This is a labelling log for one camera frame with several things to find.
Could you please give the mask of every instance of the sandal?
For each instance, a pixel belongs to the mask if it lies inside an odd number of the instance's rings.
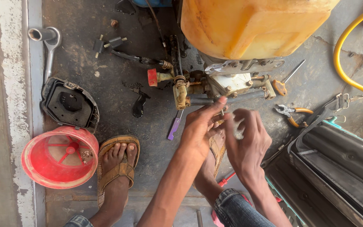
[[[127,153],[124,152],[123,161],[116,165],[114,168],[109,170],[104,176],[103,175],[103,156],[110,150],[111,147],[116,143],[135,143],[137,145],[137,155],[135,156],[134,166],[131,166],[127,161]],[[102,143],[98,154],[98,207],[100,208],[104,202],[104,187],[112,180],[119,176],[126,176],[130,179],[129,188],[134,184],[134,169],[137,165],[139,158],[139,140],[133,135],[119,135],[112,137]]]
[[[222,124],[223,122],[224,122],[224,120],[218,121],[219,124]],[[211,137],[211,138],[209,138],[209,149],[212,151],[212,154],[215,157],[214,178],[217,178],[219,166],[221,165],[222,158],[224,157],[224,154],[226,151],[225,143],[221,148],[219,148],[214,137]]]

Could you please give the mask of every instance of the denim jeans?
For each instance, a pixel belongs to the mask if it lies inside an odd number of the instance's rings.
[[[275,227],[259,214],[235,189],[219,194],[214,205],[219,220],[225,227]],[[93,227],[83,216],[73,216],[64,227]]]

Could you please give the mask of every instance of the foot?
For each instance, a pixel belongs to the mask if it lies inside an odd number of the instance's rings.
[[[215,142],[218,147],[222,147],[225,143],[225,131],[222,130],[214,135]],[[204,195],[208,200],[210,205],[214,205],[216,198],[223,191],[223,189],[218,185],[214,178],[215,171],[215,157],[211,150],[208,151],[208,156],[205,159],[203,165],[201,166],[196,178],[194,179],[194,184],[196,189]]]
[[[103,176],[123,161],[124,153],[127,154],[128,163],[134,166],[137,145],[116,143],[103,156]],[[104,202],[99,211],[89,220],[94,227],[112,226],[120,219],[128,199],[129,181],[128,177],[120,176],[104,187]]]

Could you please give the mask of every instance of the human hand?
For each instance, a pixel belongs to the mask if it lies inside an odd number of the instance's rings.
[[[187,115],[179,149],[193,149],[195,154],[202,155],[204,159],[207,157],[209,138],[222,130],[219,127],[210,130],[208,128],[223,119],[221,115],[214,115],[221,111],[226,104],[226,100],[226,97],[222,96],[214,104],[203,106]]]
[[[272,139],[267,134],[257,111],[237,109],[233,112],[235,118],[226,120],[226,150],[229,161],[237,176],[249,177],[251,180],[264,179],[264,170],[260,167],[265,152],[270,147]],[[243,130],[243,139],[234,136],[234,122],[243,121],[238,130]]]

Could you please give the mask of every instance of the orange pliers handle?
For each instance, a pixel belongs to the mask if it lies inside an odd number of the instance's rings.
[[[305,112],[305,113],[310,113],[310,114],[313,114],[313,111],[309,110],[309,109],[306,109],[306,108],[294,108],[295,109],[295,112]],[[288,118],[288,121],[289,123],[291,123],[291,125],[299,128],[299,124],[297,124],[294,119],[291,117]]]

